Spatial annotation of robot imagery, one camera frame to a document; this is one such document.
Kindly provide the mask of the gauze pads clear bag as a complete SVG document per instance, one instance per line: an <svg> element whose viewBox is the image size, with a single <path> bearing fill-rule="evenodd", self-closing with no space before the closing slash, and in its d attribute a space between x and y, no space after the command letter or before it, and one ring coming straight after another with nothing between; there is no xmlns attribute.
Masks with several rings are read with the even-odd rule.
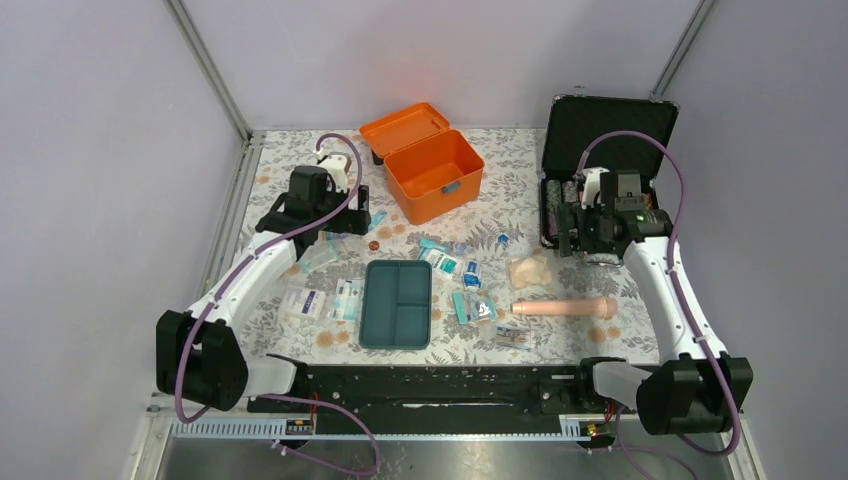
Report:
<svg viewBox="0 0 848 480"><path fill-rule="evenodd" d="M516 290L531 286L545 286L552 281L547 258L541 255L511 260L508 270L510 283Z"/></svg>

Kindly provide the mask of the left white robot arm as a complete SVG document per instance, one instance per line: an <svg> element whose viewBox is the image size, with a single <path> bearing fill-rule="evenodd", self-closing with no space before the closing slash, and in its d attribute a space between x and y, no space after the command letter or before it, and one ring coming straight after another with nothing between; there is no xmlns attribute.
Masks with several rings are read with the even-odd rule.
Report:
<svg viewBox="0 0 848 480"><path fill-rule="evenodd" d="M240 333L272 285L321 232L364 235L370 224L368 186L349 186L343 168L296 167L228 272L190 307L167 310L157 321L157 389L179 402L221 411L265 394L285 410L304 407L311 387L297 375L294 361L244 353Z"/></svg>

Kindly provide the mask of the gloves packet clear bag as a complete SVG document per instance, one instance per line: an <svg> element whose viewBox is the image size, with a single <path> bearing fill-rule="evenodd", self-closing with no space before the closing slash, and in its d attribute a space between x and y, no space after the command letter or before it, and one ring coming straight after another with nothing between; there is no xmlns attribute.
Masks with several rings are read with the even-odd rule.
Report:
<svg viewBox="0 0 848 480"><path fill-rule="evenodd" d="M298 261L304 273L320 270L341 259L343 242L330 240L310 246Z"/></svg>

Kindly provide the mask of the white blue medicine box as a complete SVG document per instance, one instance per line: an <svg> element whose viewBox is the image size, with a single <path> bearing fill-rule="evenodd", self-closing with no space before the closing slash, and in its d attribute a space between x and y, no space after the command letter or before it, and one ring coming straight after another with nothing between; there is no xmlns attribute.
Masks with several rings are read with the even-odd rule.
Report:
<svg viewBox="0 0 848 480"><path fill-rule="evenodd" d="M285 317L301 320L319 320L322 317L327 294L324 291L292 286L281 297L279 311Z"/></svg>

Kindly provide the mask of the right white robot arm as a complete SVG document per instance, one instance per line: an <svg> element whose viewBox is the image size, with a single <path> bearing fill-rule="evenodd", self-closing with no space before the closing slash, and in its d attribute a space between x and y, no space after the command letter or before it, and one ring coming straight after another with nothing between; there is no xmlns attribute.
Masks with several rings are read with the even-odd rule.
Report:
<svg viewBox="0 0 848 480"><path fill-rule="evenodd" d="M560 255L615 257L622 263L637 285L660 351L653 371L617 358L582 361L575 402L597 412L613 400L636 411L651 435L734 429L752 367L713 336L685 275L669 215L646 208L636 171L588 168L573 184L575 201L555 209Z"/></svg>

